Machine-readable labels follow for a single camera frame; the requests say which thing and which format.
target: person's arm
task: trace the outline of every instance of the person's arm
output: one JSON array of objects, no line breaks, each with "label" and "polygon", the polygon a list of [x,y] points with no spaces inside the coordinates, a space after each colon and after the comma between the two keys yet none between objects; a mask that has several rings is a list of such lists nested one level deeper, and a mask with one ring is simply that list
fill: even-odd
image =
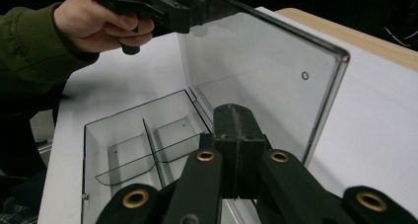
[{"label": "person's arm", "polygon": [[[132,32],[137,25],[139,33]],[[92,0],[40,10],[14,8],[0,17],[0,96],[41,94],[94,63],[99,52],[142,45],[153,22],[118,16]]]}]

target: finger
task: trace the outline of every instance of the finger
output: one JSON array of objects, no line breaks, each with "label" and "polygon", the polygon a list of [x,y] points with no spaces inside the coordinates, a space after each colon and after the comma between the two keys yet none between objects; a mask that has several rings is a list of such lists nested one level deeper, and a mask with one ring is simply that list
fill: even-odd
[{"label": "finger", "polygon": [[121,27],[107,24],[104,26],[104,31],[114,37],[133,37],[144,35],[146,33],[151,32],[154,29],[154,22],[151,19],[141,19],[138,22],[138,31],[134,32],[132,30],[126,30]]},{"label": "finger", "polygon": [[134,36],[134,37],[120,37],[119,41],[120,43],[123,43],[128,46],[140,46],[148,41],[150,41],[153,38],[153,35],[151,33],[147,33],[140,36]]},{"label": "finger", "polygon": [[117,15],[101,4],[94,0],[91,0],[93,5],[87,11],[90,12],[91,16],[97,16],[104,22],[109,22],[120,28],[133,30],[138,26],[138,18],[135,13],[126,13],[123,15]]}]

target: white table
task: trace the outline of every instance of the white table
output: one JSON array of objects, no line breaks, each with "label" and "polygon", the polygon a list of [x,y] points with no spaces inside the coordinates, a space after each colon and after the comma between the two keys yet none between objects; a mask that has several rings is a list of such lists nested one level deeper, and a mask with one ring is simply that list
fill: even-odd
[{"label": "white table", "polygon": [[[418,216],[418,73],[269,12],[350,51],[310,171],[330,191],[375,187]],[[185,88],[176,34],[74,73],[64,90],[38,223],[80,223],[85,124]]]}]

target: black metal bracket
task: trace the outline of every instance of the black metal bracket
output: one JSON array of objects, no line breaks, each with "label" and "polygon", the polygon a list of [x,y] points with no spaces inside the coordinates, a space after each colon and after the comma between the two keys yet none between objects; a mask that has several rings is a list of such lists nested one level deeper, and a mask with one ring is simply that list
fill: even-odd
[{"label": "black metal bracket", "polygon": [[293,154],[271,148],[250,110],[232,104],[215,108],[214,134],[201,134],[177,181],[121,189],[97,223],[215,224],[223,198],[253,199],[263,224],[418,224],[371,187],[328,192]]}]

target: small hole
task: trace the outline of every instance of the small hole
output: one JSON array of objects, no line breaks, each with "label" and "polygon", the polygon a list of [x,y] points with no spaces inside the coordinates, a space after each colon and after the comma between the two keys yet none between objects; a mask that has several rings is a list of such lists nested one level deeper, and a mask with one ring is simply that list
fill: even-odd
[{"label": "small hole", "polygon": [[304,71],[304,72],[302,73],[302,78],[303,78],[304,80],[308,80],[308,79],[310,78],[310,75],[308,74],[308,72],[307,72],[307,71]]},{"label": "small hole", "polygon": [[144,198],[144,195],[141,193],[135,193],[132,196],[129,197],[129,201],[132,203],[140,202]]}]

